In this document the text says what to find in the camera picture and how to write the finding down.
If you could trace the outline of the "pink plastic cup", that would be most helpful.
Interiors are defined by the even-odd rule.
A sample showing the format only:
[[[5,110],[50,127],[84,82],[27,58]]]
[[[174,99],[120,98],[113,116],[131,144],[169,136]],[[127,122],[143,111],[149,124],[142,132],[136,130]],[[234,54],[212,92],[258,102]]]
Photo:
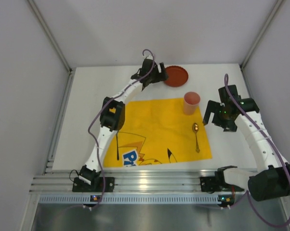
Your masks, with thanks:
[[[183,112],[185,115],[192,115],[200,102],[200,96],[196,92],[187,92],[184,95]]]

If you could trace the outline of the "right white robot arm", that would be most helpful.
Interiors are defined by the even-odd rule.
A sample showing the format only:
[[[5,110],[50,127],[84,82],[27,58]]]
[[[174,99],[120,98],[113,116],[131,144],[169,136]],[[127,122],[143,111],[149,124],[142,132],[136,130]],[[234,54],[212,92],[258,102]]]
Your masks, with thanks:
[[[208,101],[203,124],[212,123],[225,132],[240,131],[250,148],[257,173],[237,166],[220,167],[215,171],[215,182],[220,188],[237,186],[248,190],[255,201],[264,201],[290,195],[290,164],[284,157],[278,157],[260,109],[252,98],[241,98],[236,85],[218,89],[220,101]]]

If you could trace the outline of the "red round plate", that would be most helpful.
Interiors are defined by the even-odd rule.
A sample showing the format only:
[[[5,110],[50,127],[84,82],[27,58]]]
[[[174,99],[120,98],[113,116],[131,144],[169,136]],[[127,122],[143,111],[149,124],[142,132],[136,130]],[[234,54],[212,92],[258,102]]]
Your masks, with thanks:
[[[181,66],[171,65],[166,67],[168,78],[164,81],[169,87],[180,87],[188,81],[188,72]]]

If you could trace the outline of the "yellow printed cloth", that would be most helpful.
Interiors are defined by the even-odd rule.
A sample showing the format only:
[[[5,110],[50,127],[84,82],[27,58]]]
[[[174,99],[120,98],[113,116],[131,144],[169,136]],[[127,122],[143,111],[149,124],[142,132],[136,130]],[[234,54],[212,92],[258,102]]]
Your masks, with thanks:
[[[134,101],[126,105],[125,122],[104,158],[104,167],[153,166],[211,159],[211,149],[200,109],[183,112],[181,98]],[[198,144],[192,125],[198,124]]]

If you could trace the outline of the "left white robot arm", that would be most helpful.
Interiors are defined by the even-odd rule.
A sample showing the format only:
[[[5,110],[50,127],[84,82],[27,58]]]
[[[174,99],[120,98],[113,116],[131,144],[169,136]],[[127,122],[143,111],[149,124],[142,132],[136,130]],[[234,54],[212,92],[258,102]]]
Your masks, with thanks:
[[[128,84],[119,93],[104,98],[101,110],[88,128],[88,133],[94,136],[91,133],[91,128],[99,119],[100,130],[98,137],[94,137],[94,148],[79,172],[81,181],[90,186],[98,184],[103,169],[102,161],[108,147],[116,133],[124,125],[125,106],[148,85],[165,81],[167,78],[164,63],[156,63],[154,56],[149,55],[143,60],[141,68],[131,76]]]

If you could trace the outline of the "gold metal spoon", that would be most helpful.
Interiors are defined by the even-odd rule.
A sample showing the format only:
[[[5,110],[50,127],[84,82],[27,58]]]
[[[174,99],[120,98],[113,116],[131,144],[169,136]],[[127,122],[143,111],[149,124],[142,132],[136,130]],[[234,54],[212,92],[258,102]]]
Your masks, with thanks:
[[[198,128],[198,124],[197,123],[194,123],[192,125],[192,131],[195,134],[195,139],[196,139],[196,152],[199,153],[200,152],[200,148],[199,148],[199,144],[198,144],[198,131],[199,131],[199,128]]]

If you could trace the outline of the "blue plastic fork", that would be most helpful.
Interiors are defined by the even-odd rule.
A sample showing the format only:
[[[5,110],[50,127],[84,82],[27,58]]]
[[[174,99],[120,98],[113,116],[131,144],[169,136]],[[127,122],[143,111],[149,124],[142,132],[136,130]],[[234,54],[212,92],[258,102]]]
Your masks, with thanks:
[[[118,141],[118,132],[116,133],[116,146],[117,146],[117,160],[119,161],[119,141]]]

